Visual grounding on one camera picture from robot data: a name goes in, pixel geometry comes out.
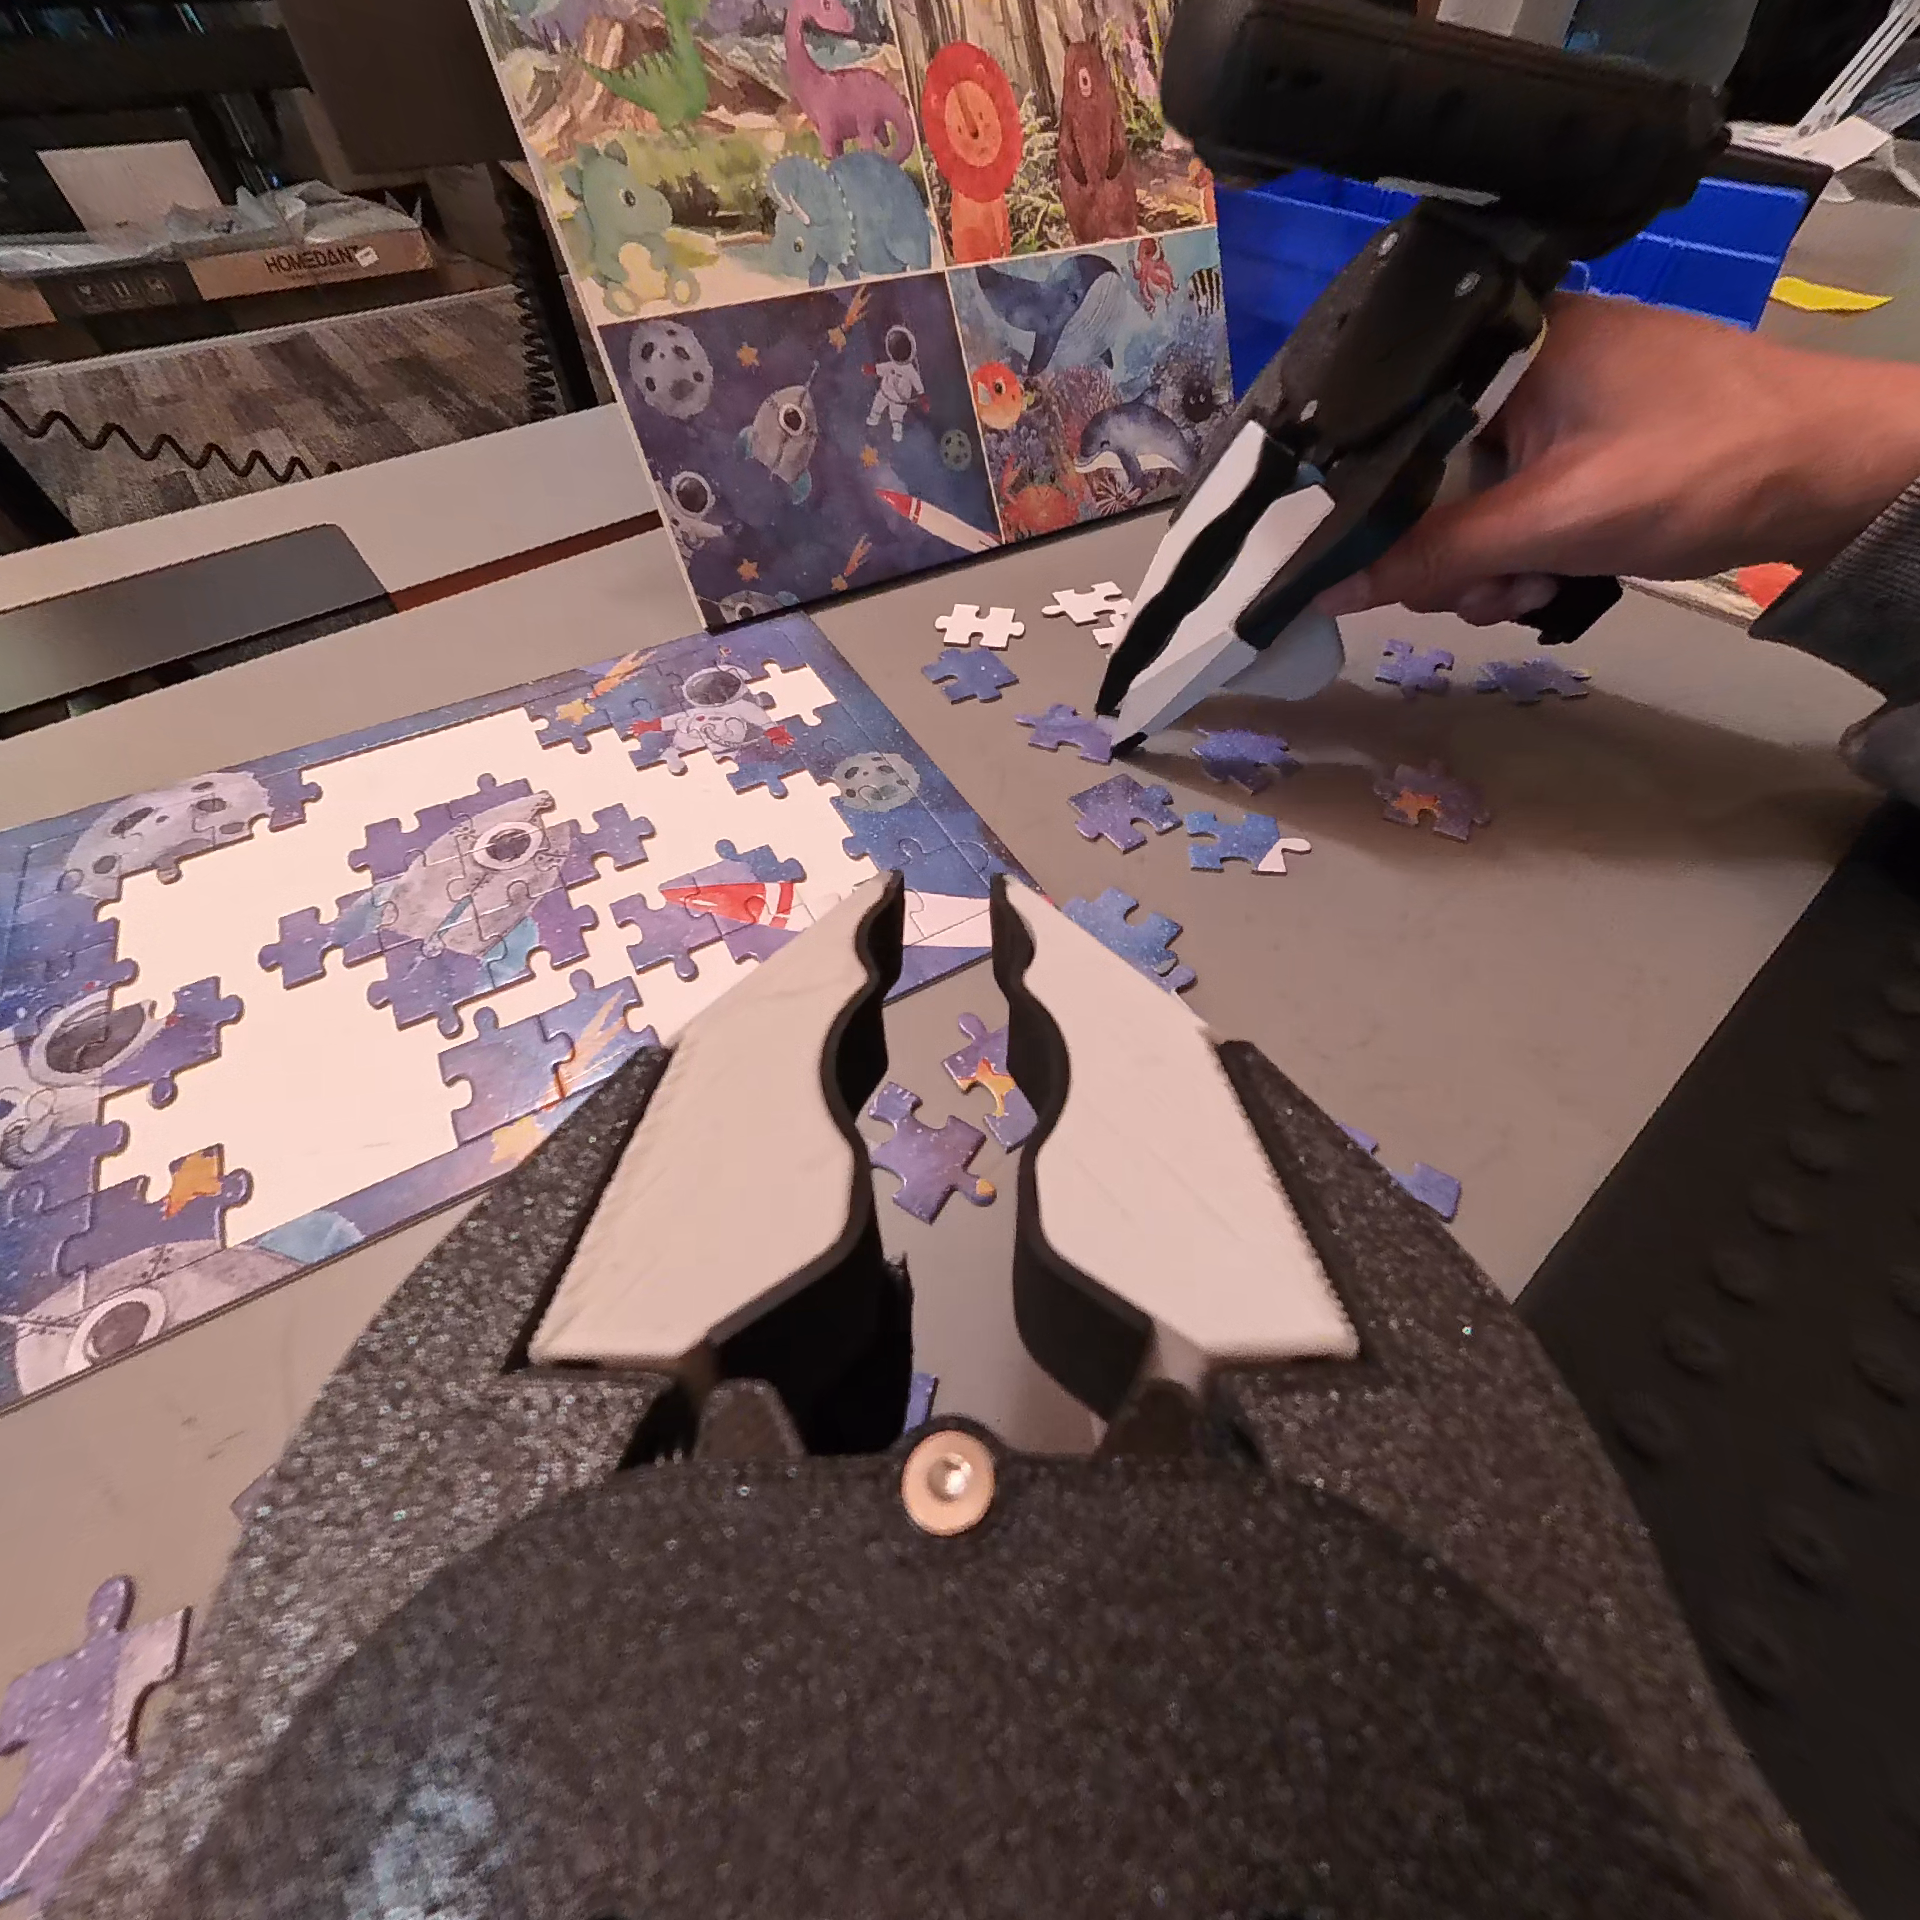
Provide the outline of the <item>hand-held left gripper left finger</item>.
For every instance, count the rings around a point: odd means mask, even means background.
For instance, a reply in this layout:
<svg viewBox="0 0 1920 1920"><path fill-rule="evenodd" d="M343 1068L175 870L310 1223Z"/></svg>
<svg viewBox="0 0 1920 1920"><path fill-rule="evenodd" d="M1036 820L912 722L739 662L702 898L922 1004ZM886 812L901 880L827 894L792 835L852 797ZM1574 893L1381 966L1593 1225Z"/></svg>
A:
<svg viewBox="0 0 1920 1920"><path fill-rule="evenodd" d="M680 1035L528 1361L777 1388L810 1454L879 1454L912 1394L912 1285L856 1121L888 1074L903 885L862 882Z"/></svg>

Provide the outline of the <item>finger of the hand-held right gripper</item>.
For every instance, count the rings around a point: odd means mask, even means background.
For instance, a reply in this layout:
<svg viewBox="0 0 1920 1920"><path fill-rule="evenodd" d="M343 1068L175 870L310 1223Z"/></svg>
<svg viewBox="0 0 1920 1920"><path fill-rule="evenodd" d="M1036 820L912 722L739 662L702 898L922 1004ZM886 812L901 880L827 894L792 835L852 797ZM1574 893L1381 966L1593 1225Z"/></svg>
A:
<svg viewBox="0 0 1920 1920"><path fill-rule="evenodd" d="M1216 694L1306 704L1339 675L1339 629L1300 612L1267 647L1238 638L1238 620L1333 512L1324 487L1267 504L1248 535L1228 535L1228 563L1203 563L1198 587L1172 601L1172 638L1108 694L1108 734L1134 750Z"/></svg>
<svg viewBox="0 0 1920 1920"><path fill-rule="evenodd" d="M1093 713L1116 718L1145 666L1162 656L1182 620L1226 583L1262 512L1280 499L1280 450L1258 421L1213 454L1134 594Z"/></svg>

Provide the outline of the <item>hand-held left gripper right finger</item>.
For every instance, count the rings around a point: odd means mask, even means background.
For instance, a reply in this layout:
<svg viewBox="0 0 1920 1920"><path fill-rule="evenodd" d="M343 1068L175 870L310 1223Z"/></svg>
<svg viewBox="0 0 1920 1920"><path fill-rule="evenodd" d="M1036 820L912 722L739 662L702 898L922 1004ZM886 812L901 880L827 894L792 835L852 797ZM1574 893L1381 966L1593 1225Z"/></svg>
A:
<svg viewBox="0 0 1920 1920"><path fill-rule="evenodd" d="M1218 1043L1057 906L992 885L1022 1148L1022 1345L1090 1412L1097 1454L1216 1454L1255 1394L1344 1406L1362 1334L1263 1063Z"/></svg>

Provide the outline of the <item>space puzzle board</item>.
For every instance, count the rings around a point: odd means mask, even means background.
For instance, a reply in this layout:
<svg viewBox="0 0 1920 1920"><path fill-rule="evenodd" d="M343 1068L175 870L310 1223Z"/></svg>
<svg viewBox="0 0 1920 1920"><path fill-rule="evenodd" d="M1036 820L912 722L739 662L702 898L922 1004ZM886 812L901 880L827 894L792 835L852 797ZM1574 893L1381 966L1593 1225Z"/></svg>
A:
<svg viewBox="0 0 1920 1920"><path fill-rule="evenodd" d="M862 882L1013 860L802 615L2 833L2 1406L509 1174Z"/></svg>

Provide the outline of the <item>person's right forearm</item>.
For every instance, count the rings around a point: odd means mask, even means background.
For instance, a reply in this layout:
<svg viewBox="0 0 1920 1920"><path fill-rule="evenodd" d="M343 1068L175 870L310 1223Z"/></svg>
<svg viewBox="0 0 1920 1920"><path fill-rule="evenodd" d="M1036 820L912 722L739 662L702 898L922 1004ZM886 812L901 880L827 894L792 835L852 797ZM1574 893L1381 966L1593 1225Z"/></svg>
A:
<svg viewBox="0 0 1920 1920"><path fill-rule="evenodd" d="M1843 734L1838 756L1861 780L1918 807L1918 484L1836 563L1781 594L1751 638L1874 689L1881 708Z"/></svg>

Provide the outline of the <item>grey desk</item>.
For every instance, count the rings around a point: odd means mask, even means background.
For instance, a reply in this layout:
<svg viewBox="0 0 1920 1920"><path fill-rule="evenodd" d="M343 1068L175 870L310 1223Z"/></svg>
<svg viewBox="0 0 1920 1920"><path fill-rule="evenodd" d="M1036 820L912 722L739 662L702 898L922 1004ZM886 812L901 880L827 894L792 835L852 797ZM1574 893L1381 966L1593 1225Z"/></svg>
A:
<svg viewBox="0 0 1920 1920"><path fill-rule="evenodd" d="M2 605L337 524L396 615L205 682L2 746L2 822L587 662L694 629L610 412L318 477L2 560ZM1116 885L1184 929L1198 1016L1267 1053L1387 1167L1462 1180L1461 1246L1509 1297L1621 1164L1733 995L1854 840L1871 797L1836 758L1869 700L1742 629L1628 594L1574 649L1593 689L1516 708L1405 704L1362 673L1381 638L1519 656L1513 629L1375 612L1351 682L1272 730L1304 758L1272 805L1306 829L1285 880L1191 875L1178 835L1134 856L1068 822L1068 758L1014 700L947 708L922 662L952 599L1014 605L1024 705L1071 700L1093 643L1039 619L1056 585L1134 583L1157 515L821 612L835 649L930 747L1050 898ZM281 1454L391 1286L464 1220L432 1215L202 1331L2 1413L2 1678L65 1652L100 1579L136 1618L202 1607L227 1503Z"/></svg>

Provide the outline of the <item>person's right hand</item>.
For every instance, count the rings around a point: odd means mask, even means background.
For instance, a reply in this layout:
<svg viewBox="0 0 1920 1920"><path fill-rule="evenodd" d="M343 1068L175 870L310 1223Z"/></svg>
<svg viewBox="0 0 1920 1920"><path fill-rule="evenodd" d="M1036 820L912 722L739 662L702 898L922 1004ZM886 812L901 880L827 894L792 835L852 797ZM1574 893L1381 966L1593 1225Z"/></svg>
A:
<svg viewBox="0 0 1920 1920"><path fill-rule="evenodd" d="M1543 612L1570 577L1814 571L1918 477L1918 365L1554 297L1485 437L1498 479L1433 507L1320 612L1402 605L1490 629Z"/></svg>

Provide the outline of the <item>blue plastic bin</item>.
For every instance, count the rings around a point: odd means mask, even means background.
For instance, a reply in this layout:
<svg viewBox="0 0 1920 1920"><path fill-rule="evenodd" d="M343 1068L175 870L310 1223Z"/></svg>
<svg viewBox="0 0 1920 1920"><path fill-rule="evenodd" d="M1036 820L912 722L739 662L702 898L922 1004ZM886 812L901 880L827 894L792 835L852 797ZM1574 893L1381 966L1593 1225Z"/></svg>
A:
<svg viewBox="0 0 1920 1920"><path fill-rule="evenodd" d="M1300 169L1218 189L1216 207L1228 341L1235 352L1267 360L1356 252L1412 214L1413 198ZM1794 187L1706 179L1688 207L1570 265L1563 285L1758 327L1807 207Z"/></svg>

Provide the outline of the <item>illustrated puzzle box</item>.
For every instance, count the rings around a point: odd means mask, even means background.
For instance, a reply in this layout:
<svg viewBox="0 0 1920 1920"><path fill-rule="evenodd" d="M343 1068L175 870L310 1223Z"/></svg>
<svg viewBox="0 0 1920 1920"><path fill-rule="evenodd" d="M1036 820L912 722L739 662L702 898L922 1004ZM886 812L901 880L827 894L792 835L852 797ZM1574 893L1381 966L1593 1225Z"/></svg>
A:
<svg viewBox="0 0 1920 1920"><path fill-rule="evenodd" d="M1235 405L1177 3L472 3L710 629L1178 497Z"/></svg>

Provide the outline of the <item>lion puzzle board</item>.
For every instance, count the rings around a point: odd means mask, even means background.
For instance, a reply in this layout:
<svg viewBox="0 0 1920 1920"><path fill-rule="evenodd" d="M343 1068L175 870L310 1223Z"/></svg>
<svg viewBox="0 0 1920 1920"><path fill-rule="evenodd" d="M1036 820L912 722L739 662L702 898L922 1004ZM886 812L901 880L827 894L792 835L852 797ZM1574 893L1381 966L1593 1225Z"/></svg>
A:
<svg viewBox="0 0 1920 1920"><path fill-rule="evenodd" d="M1733 629L1753 629L1753 620L1783 599L1796 583L1800 568L1764 563L1764 564L1742 564L1688 583L1657 583L1626 575L1622 587L1663 599L1685 612L1699 612L1714 620L1728 620Z"/></svg>

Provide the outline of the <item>dark grey flat panel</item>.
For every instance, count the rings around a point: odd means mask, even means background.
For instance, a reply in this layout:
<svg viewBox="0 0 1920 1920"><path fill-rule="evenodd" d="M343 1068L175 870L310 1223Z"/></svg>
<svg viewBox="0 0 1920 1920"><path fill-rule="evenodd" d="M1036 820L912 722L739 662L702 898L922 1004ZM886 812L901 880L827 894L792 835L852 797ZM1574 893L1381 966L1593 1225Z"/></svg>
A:
<svg viewBox="0 0 1920 1920"><path fill-rule="evenodd" d="M333 525L74 587L2 615L2 717L333 619L389 619L391 594Z"/></svg>

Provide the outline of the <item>brown cardboard box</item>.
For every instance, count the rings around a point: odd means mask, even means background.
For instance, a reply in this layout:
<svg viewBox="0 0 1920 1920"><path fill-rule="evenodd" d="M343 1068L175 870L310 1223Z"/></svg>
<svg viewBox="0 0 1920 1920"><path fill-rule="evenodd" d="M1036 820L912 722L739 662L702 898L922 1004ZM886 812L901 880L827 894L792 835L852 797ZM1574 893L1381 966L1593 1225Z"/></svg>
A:
<svg viewBox="0 0 1920 1920"><path fill-rule="evenodd" d="M205 252L180 265L202 300L244 300L425 274L436 265L436 256L420 229L379 229L339 240L310 237L296 244L255 252Z"/></svg>

